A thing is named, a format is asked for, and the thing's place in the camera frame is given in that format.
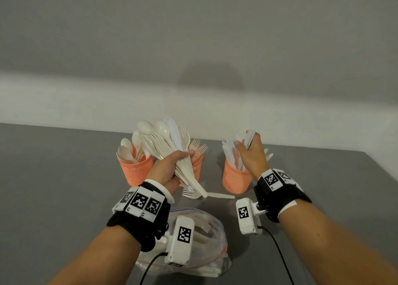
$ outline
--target black cable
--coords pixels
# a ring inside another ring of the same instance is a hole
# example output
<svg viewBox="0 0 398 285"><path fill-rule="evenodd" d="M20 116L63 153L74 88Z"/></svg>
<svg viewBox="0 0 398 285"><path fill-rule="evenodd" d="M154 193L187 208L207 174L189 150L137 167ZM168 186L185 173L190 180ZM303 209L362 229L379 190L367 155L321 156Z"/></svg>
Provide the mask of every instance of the black cable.
<svg viewBox="0 0 398 285"><path fill-rule="evenodd" d="M276 242L275 238L272 236L271 232L270 232L269 230L267 230L265 227L261 227L261 226L257 226L257 227L258 227L258 228L261 228L261 229L265 230L267 233L269 233L269 235L271 236L272 240L274 240L275 245L276 245L276 247L277 247L277 249L278 249L278 252L279 252L279 254L281 255L281 258L282 258L282 261L283 261L283 265L285 265L287 274L289 275L290 282L292 282L292 284L295 285L294 282L293 282L292 276L290 275L289 269L287 268L285 259L284 259L283 256L282 256L282 252L281 252L281 250L279 249L278 243Z"/></svg>
<svg viewBox="0 0 398 285"><path fill-rule="evenodd" d="M149 268L151 267L151 265L153 264L153 262L155 262L155 260L156 260L157 258L159 258L159 257L161 257L161 256L167 256L168 254L169 254L168 252L161 252L160 254L158 254L156 257L154 257L154 258L152 259L152 261L148 264L148 267L147 267L146 271L144 272L144 275L142 276L140 285L142 285L142 283L143 283L143 281L144 281L144 278L145 278L145 276L147 275L147 272L148 272Z"/></svg>

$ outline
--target person's left hand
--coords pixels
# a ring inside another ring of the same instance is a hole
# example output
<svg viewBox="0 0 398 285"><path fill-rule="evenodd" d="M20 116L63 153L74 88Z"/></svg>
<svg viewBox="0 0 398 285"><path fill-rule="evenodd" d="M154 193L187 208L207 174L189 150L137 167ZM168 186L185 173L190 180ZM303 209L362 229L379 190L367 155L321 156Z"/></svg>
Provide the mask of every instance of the person's left hand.
<svg viewBox="0 0 398 285"><path fill-rule="evenodd" d="M190 150L191 162L197 162L195 151ZM188 152L175 151L162 160L157 160L149 171L147 179L152 179L163 185L170 194L174 193L181 181L174 175L177 161L188 157Z"/></svg>

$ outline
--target orange cup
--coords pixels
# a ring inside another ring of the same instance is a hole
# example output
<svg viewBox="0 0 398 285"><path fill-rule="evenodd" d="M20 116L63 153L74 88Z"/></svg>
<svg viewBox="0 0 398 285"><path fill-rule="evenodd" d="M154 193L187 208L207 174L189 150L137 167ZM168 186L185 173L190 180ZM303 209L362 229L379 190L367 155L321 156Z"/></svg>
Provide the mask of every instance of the orange cup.
<svg viewBox="0 0 398 285"><path fill-rule="evenodd" d="M243 194L247 191L250 183L251 174L249 171L238 171L231 167L228 161L225 160L222 184L228 192L233 194Z"/></svg>
<svg viewBox="0 0 398 285"><path fill-rule="evenodd" d="M136 149L134 145L132 155L135 157ZM153 167L153 158L150 155L148 158L145 155L142 157L139 163L137 164L125 164L124 162L119 161L123 173L125 174L126 180L129 185L132 187L137 187L144 182L147 178L149 171Z"/></svg>
<svg viewBox="0 0 398 285"><path fill-rule="evenodd" d="M203 154L199 156L198 161L192 165L194 169L196 168L196 172L194 172L194 175L197 181L199 181L200 178L200 171L202 170L202 162L203 162Z"/></svg>

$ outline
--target orange basket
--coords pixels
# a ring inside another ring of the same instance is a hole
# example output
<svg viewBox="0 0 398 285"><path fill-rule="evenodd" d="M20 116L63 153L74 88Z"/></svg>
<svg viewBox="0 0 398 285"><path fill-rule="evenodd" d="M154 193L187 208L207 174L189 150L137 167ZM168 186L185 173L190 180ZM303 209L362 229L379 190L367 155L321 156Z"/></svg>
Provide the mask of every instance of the orange basket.
<svg viewBox="0 0 398 285"><path fill-rule="evenodd" d="M136 149L132 144L133 152L132 155L135 157ZM145 155L141 158L137 164L125 164L119 161L123 173L125 174L126 180L132 187L137 187L144 182L147 178L149 171L153 167L153 158L150 155L148 158Z"/></svg>
<svg viewBox="0 0 398 285"><path fill-rule="evenodd" d="M194 174L195 174L195 179L197 181L199 181L200 178L200 171L202 170L202 162L203 162L203 154L199 156L198 161L192 165L194 169L196 168L196 172L194 172Z"/></svg>
<svg viewBox="0 0 398 285"><path fill-rule="evenodd" d="M228 192L233 194L243 194L251 183L251 174L249 171L238 171L230 166L225 160L224 174L222 175L222 184Z"/></svg>

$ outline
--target person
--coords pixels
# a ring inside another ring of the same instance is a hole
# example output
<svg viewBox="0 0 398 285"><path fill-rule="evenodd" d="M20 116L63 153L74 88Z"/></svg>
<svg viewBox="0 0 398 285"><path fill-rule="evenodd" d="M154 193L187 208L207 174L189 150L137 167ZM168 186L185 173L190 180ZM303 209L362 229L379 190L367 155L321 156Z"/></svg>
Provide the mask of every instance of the person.
<svg viewBox="0 0 398 285"><path fill-rule="evenodd" d="M243 164L257 181L269 169L260 135L255 134L248 150L241 142L236 142L236 146ZM191 151L191 161L195 163L193 154ZM188 152L176 151L158 160L147 178L174 193L180 183L174 175L176 163L187 156ZM297 199L296 205L278 218L317 284L398 284L398 272L391 263L313 204ZM140 243L123 227L106 227L49 284L125 284L140 250Z"/></svg>

